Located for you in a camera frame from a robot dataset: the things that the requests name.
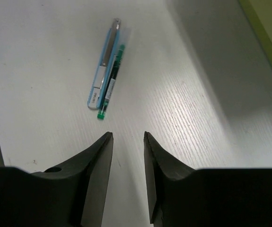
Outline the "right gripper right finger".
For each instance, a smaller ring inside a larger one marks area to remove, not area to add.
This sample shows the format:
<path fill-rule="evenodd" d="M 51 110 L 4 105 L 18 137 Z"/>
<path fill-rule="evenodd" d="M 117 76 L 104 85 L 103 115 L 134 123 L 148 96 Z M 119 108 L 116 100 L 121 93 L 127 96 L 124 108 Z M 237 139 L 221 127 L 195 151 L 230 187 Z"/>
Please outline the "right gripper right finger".
<path fill-rule="evenodd" d="M 272 168 L 193 169 L 144 133 L 155 227 L 272 227 Z"/>

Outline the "blue utility knife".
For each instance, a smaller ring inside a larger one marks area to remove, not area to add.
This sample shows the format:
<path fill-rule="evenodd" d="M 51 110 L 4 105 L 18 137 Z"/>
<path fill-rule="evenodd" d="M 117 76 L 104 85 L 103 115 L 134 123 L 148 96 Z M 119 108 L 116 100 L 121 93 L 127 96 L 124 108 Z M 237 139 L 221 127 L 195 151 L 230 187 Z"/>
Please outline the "blue utility knife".
<path fill-rule="evenodd" d="M 106 35 L 91 91 L 89 93 L 87 105 L 91 110 L 98 110 L 102 105 L 110 71 L 114 63 L 114 56 L 120 37 L 120 29 L 121 20 L 119 18 L 114 18 Z"/>

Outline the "green gel pen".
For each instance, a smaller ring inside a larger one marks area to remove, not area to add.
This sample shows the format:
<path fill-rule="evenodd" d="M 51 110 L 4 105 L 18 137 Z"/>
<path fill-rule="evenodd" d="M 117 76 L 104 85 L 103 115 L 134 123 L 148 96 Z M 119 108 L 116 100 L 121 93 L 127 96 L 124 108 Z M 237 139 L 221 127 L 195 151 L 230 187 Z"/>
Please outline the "green gel pen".
<path fill-rule="evenodd" d="M 129 27 L 126 27 L 123 29 L 121 36 L 119 38 L 119 43 L 118 43 L 118 47 L 116 50 L 116 54 L 115 54 L 115 58 L 114 58 L 114 63 L 112 66 L 112 70 L 109 76 L 109 81 L 105 90 L 105 95 L 104 95 L 104 99 L 103 99 L 103 104 L 100 107 L 98 114 L 97 114 L 97 118 L 99 120 L 103 120 L 105 118 L 105 114 L 109 105 L 109 101 L 111 99 L 112 96 L 112 92 L 116 83 L 116 78 L 117 78 L 117 74 L 119 72 L 119 68 L 121 66 L 121 61 L 124 55 L 124 51 L 125 51 L 125 47 L 129 41 L 129 37 L 131 35 L 131 29 Z"/>

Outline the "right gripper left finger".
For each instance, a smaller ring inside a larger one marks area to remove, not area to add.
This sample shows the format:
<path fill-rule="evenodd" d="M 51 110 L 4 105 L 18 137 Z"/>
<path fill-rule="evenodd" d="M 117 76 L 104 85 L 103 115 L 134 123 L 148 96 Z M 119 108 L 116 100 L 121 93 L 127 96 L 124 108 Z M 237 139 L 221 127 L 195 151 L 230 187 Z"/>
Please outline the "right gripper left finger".
<path fill-rule="evenodd" d="M 94 144 L 43 172 L 0 167 L 0 227 L 99 227 L 114 138 Z"/>

